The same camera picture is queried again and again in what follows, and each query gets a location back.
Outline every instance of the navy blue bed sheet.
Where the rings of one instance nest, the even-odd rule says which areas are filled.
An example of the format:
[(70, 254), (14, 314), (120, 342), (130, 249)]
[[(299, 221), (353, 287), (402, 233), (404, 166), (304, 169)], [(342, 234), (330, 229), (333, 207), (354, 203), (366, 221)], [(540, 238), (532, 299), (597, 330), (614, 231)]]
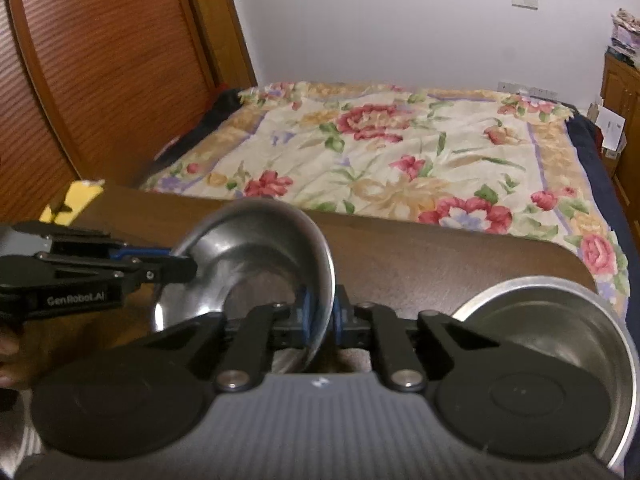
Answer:
[[(595, 125), (587, 118), (577, 115), (567, 122), (567, 131), (591, 183), (593, 199), (607, 223), (616, 232), (620, 247), (629, 260), (631, 298), (626, 310), (626, 326), (636, 346), (640, 348), (640, 256), (631, 228), (618, 202), (613, 183), (600, 160), (595, 142)], [(626, 456), (625, 478), (640, 478), (640, 432), (636, 432)]]

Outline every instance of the floral pattern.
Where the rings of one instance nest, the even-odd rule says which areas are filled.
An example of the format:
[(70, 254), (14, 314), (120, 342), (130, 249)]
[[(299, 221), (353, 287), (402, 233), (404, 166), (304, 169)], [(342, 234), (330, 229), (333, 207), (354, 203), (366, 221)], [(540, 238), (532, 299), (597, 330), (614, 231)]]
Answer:
[(626, 256), (566, 134), (567, 107), (490, 91), (278, 83), (145, 189), (548, 240), (624, 315)]

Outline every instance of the metal bolt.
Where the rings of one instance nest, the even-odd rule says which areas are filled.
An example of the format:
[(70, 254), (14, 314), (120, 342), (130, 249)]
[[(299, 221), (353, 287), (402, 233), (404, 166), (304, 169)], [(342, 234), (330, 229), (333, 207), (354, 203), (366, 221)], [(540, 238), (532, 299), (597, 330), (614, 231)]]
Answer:
[(225, 370), (218, 374), (216, 382), (218, 386), (222, 388), (235, 390), (236, 388), (246, 386), (249, 383), (249, 379), (249, 374), (242, 370)]
[(391, 380), (394, 384), (403, 388), (411, 388), (422, 382), (422, 374), (416, 370), (398, 370), (391, 374)]

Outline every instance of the wooden table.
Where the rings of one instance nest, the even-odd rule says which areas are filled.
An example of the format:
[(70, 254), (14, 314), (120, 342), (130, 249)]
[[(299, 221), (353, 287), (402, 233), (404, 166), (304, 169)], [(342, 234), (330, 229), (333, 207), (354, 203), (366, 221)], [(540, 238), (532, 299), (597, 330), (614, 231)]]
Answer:
[[(135, 244), (173, 246), (222, 205), (218, 200), (109, 186), (75, 225), (102, 229)], [(351, 301), (386, 304), (403, 317), (425, 309), (453, 313), (489, 286), (519, 276), (558, 276), (596, 290), (584, 264), (551, 242), (308, 213), (331, 247), (337, 281), (346, 286)]]

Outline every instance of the metal bowl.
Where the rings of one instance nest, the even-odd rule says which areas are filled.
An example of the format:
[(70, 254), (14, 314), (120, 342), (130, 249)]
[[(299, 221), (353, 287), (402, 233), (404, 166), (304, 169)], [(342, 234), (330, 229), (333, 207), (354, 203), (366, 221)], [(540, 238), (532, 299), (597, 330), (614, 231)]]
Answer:
[(205, 218), (172, 253), (193, 257), (198, 272), (192, 282), (162, 290), (155, 332), (207, 312), (237, 319), (260, 304), (290, 303), (305, 285), (314, 298), (307, 348), (276, 352), (272, 371), (310, 363), (331, 317), (335, 272), (324, 235), (305, 213), (267, 198), (235, 200)]
[(568, 280), (530, 276), (492, 286), (453, 317), (599, 378), (611, 414), (595, 455), (610, 468), (622, 465), (638, 424), (638, 352), (607, 301)]

